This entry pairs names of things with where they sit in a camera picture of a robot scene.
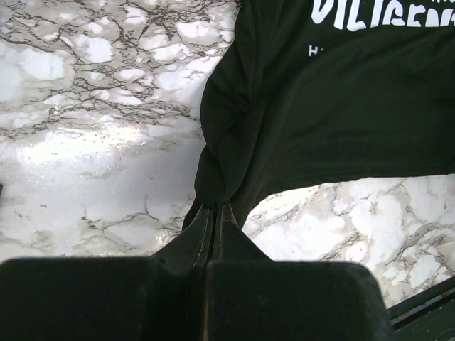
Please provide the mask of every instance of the gray marble pattern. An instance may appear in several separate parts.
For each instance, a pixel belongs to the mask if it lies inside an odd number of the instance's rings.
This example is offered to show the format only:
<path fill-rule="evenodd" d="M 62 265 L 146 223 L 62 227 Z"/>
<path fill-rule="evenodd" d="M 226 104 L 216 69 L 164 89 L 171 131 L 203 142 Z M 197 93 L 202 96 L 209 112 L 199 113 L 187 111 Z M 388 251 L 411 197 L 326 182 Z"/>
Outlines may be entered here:
<path fill-rule="evenodd" d="M 0 261 L 150 255 L 194 199 L 205 81 L 235 1 L 0 6 Z M 272 195 L 247 235 L 273 259 L 355 261 L 388 305 L 455 274 L 455 176 Z"/>

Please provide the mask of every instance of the folded fabric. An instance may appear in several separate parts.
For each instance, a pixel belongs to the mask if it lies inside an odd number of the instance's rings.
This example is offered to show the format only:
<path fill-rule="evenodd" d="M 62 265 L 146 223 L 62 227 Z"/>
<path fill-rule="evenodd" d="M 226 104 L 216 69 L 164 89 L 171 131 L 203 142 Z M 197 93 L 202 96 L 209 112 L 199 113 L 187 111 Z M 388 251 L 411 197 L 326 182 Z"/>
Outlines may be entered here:
<path fill-rule="evenodd" d="M 268 195 L 455 173 L 455 3 L 242 0 L 210 76 L 196 201 L 239 226 Z"/>

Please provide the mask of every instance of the black fabric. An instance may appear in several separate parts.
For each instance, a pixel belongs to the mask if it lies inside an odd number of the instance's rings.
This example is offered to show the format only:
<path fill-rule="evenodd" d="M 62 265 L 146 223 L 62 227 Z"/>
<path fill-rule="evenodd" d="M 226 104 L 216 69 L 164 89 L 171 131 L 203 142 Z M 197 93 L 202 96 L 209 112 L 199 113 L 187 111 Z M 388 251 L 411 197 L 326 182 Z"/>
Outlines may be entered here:
<path fill-rule="evenodd" d="M 454 8 L 243 0 L 203 94 L 194 205 L 243 226 L 272 193 L 455 172 Z"/>

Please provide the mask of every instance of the white marble table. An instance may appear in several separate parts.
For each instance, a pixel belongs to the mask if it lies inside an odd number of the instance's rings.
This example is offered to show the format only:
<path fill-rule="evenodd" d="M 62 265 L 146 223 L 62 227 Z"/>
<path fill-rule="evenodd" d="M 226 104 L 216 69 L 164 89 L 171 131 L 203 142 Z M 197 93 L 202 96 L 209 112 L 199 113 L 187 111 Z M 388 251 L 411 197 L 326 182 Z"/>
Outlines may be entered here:
<path fill-rule="evenodd" d="M 0 261 L 150 255 L 178 234 L 204 83 L 234 1 L 6 0 Z M 273 195 L 245 232 L 273 259 L 365 264 L 392 305 L 455 274 L 455 175 Z"/>

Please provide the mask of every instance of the white letter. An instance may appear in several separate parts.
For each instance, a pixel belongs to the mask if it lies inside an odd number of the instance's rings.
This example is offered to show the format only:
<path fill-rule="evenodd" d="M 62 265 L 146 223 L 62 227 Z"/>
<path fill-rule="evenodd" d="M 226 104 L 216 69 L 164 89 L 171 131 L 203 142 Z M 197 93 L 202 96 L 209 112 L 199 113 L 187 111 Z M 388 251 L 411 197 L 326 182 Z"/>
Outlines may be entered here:
<path fill-rule="evenodd" d="M 385 9 L 384 14 L 384 21 L 382 22 L 383 25 L 390 25 L 393 26 L 404 26 L 406 25 L 403 19 L 392 19 L 392 14 L 395 12 L 397 16 L 403 16 L 403 6 L 397 0 L 392 0 L 387 8 Z"/>
<path fill-rule="evenodd" d="M 321 8 L 321 2 L 322 0 L 314 0 L 313 13 L 311 13 L 314 23 L 322 23 L 333 8 L 334 0 L 327 0 L 323 8 Z"/>
<path fill-rule="evenodd" d="M 381 17 L 383 4 L 384 4 L 384 0 L 375 1 L 375 8 L 373 9 L 373 17 L 371 18 L 371 27 L 379 26 L 379 19 Z"/>
<path fill-rule="evenodd" d="M 314 55 L 317 55 L 317 54 L 318 54 L 318 47 L 315 46 L 315 47 L 313 48 L 313 46 L 310 45 L 310 48 L 309 48 L 309 51 L 308 51 L 308 56 L 311 57 L 313 54 L 314 54 Z"/>
<path fill-rule="evenodd" d="M 357 21 L 358 16 L 358 8 L 360 6 L 360 0 L 353 0 L 353 4 L 350 7 L 349 12 L 349 19 L 348 19 L 348 30 L 349 31 L 356 31 L 356 30 L 364 30 L 367 28 L 363 21 Z"/>
<path fill-rule="evenodd" d="M 441 17 L 441 27 L 448 26 L 451 21 L 455 20 L 455 18 L 452 16 L 453 12 L 454 12 L 453 9 L 444 9 L 444 12 L 442 12 Z"/>
<path fill-rule="evenodd" d="M 426 10 L 427 9 L 424 5 L 415 6 L 414 4 L 411 4 L 411 7 L 409 8 L 409 16 L 407 17 L 407 25 L 409 27 L 422 27 L 420 22 L 415 20 L 415 16 L 420 13 L 425 13 Z"/>
<path fill-rule="evenodd" d="M 338 30 L 342 30 L 344 27 L 344 15 L 346 13 L 346 1 L 347 0 L 338 0 L 338 9 L 336 10 L 335 23 L 333 25 Z"/>
<path fill-rule="evenodd" d="M 436 9 L 429 9 L 425 27 L 439 27 L 439 16 Z"/>

